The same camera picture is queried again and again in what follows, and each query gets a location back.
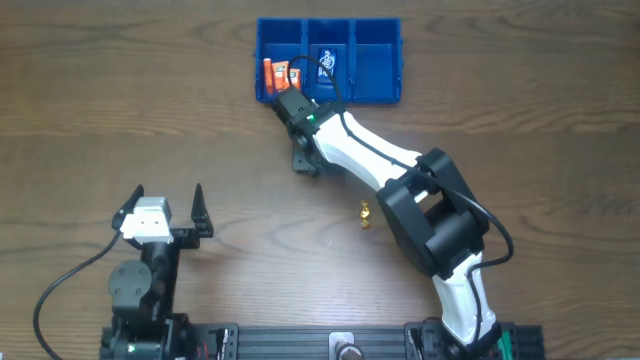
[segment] wood grain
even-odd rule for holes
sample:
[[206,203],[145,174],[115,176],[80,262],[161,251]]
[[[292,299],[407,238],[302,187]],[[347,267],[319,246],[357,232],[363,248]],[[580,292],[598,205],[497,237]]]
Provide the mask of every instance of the wood grain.
[[[502,320],[547,355],[640,354],[640,4],[624,0],[0,2],[0,352],[44,359],[51,281],[111,236],[135,185],[186,223],[202,183],[216,236],[182,256],[176,311],[241,325],[402,324],[441,312],[350,175],[290,170],[254,100],[260,16],[399,16],[403,99],[352,107],[393,143],[450,153],[516,241],[484,272]],[[504,251],[497,233],[486,257]],[[54,292],[46,338],[95,358],[120,243]]]

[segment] blue tray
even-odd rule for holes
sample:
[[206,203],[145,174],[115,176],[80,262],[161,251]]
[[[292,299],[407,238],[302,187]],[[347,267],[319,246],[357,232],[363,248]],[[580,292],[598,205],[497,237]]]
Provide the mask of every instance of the blue tray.
[[[256,99],[269,103],[262,60],[288,61],[297,55],[317,58],[321,48],[337,51],[334,75],[344,102],[396,103],[402,94],[402,37],[397,18],[259,18],[256,36]],[[317,65],[304,59],[302,91],[316,101],[336,99],[333,86],[316,83]]]

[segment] orange packet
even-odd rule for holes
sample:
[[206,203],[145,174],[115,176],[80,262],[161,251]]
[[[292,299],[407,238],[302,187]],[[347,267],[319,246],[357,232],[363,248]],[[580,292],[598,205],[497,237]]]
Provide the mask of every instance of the orange packet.
[[300,90],[300,69],[291,69],[291,83]]
[[273,68],[271,67],[271,59],[265,58],[263,61],[264,65],[264,85],[267,88],[267,94],[273,94]]
[[287,76],[288,66],[288,61],[280,61],[271,65],[271,67],[273,68],[273,80],[276,85],[276,91],[282,91],[289,87],[287,81],[285,80]]

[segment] black cable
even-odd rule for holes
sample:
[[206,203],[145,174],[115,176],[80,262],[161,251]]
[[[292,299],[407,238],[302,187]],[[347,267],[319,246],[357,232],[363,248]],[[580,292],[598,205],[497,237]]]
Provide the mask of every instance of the black cable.
[[42,348],[47,352],[47,354],[49,354],[49,356],[51,356],[52,359],[62,360],[62,358],[58,354],[56,354],[55,351],[53,351],[51,346],[47,344],[47,341],[44,339],[44,336],[42,336],[42,331],[40,331],[40,310],[42,310],[42,305],[44,304],[44,301],[47,299],[49,294],[51,294],[51,292],[58,287],[58,285],[62,284],[62,282],[72,277],[73,275],[77,274],[80,270],[93,264],[96,260],[103,257],[104,254],[108,253],[109,250],[111,250],[111,248],[113,247],[113,245],[116,244],[119,238],[120,238],[120,230],[116,231],[116,234],[113,236],[113,239],[111,239],[111,242],[102,251],[100,251],[98,254],[93,256],[91,259],[69,270],[69,272],[67,272],[66,274],[60,276],[58,280],[54,281],[53,284],[49,285],[47,290],[45,290],[42,296],[40,296],[40,299],[36,304],[36,308],[33,310],[33,331],[35,331],[36,337],[38,338],[38,342],[40,343]]
[[[294,62],[296,62],[297,60],[300,59],[306,59],[308,61],[311,61],[312,63],[316,64],[317,66],[319,66],[322,70],[324,70],[324,72],[327,74],[327,77],[329,77],[329,80],[331,81],[331,84],[333,85],[333,88],[336,92],[336,98],[337,98],[337,103],[338,105],[342,105],[342,95],[340,95],[340,88],[338,87],[338,82],[336,81],[336,79],[333,77],[333,74],[331,74],[331,72],[329,71],[329,69],[327,69],[326,66],[324,66],[323,63],[321,63],[320,61],[318,61],[317,59],[311,57],[311,56],[307,56],[307,55],[298,55],[296,57],[294,57],[293,59],[291,59],[289,61],[289,66],[287,67],[287,80],[289,81],[289,83],[291,84],[291,64],[293,64]],[[475,302],[476,302],[476,309],[477,309],[477,314],[476,314],[476,331],[473,337],[473,344],[476,343],[476,341],[478,341],[478,338],[480,337],[480,326],[482,325],[482,310],[481,310],[481,304],[480,304],[480,296],[478,295],[478,289],[476,288],[475,282],[473,281],[473,276],[472,273],[475,270],[481,269],[481,268],[487,268],[487,267],[491,267],[491,266],[496,266],[496,265],[500,265],[500,264],[504,264],[507,261],[509,261],[509,259],[511,259],[511,257],[513,257],[513,239],[511,239],[511,235],[509,235],[509,232],[507,231],[507,229],[504,227],[504,225],[502,225],[502,223],[498,220],[498,218],[493,215],[489,210],[487,210],[484,206],[480,205],[479,203],[477,203],[474,200],[469,199],[467,196],[459,193],[458,191],[455,191],[449,187],[447,187],[446,185],[444,185],[440,180],[434,178],[433,176],[420,171],[412,166],[409,166],[405,163],[402,163],[400,161],[398,161],[397,159],[383,153],[382,151],[374,148],[373,146],[369,145],[367,142],[365,142],[364,140],[360,139],[357,135],[355,135],[347,126],[347,122],[344,119],[344,114],[343,111],[340,111],[339,113],[340,116],[340,122],[342,123],[342,127],[344,128],[344,131],[347,133],[347,136],[353,138],[356,142],[358,142],[360,145],[364,146],[365,148],[369,149],[370,151],[372,151],[374,154],[380,156],[381,158],[391,162],[392,165],[398,165],[402,168],[404,168],[405,170],[407,170],[408,172],[410,172],[412,175],[416,175],[416,176],[420,176],[424,179],[426,179],[427,181],[429,181],[432,185],[437,186],[438,188],[440,188],[441,190],[447,191],[450,194],[453,194],[455,196],[457,196],[458,198],[462,199],[464,202],[466,202],[469,206],[475,208],[476,210],[478,210],[482,215],[484,215],[487,220],[489,222],[491,222],[500,232],[500,234],[502,235],[502,237],[504,237],[505,242],[507,243],[507,254],[499,257],[497,259],[493,259],[493,260],[488,260],[488,261],[483,261],[481,263],[475,264],[471,267],[469,267],[469,269],[467,270],[467,279],[469,280],[469,285],[471,286],[471,291],[473,292],[473,296],[475,298]]]

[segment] white logo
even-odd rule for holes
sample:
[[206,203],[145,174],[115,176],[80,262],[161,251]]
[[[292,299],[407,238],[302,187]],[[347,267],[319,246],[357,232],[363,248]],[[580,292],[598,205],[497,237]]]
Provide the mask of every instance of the white logo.
[[[329,50],[325,50],[324,56],[320,58],[320,62],[329,70],[333,69],[333,66],[336,64],[334,58],[331,56],[331,51]],[[318,76],[328,76],[328,75],[326,71],[322,70],[322,68],[319,68]]]

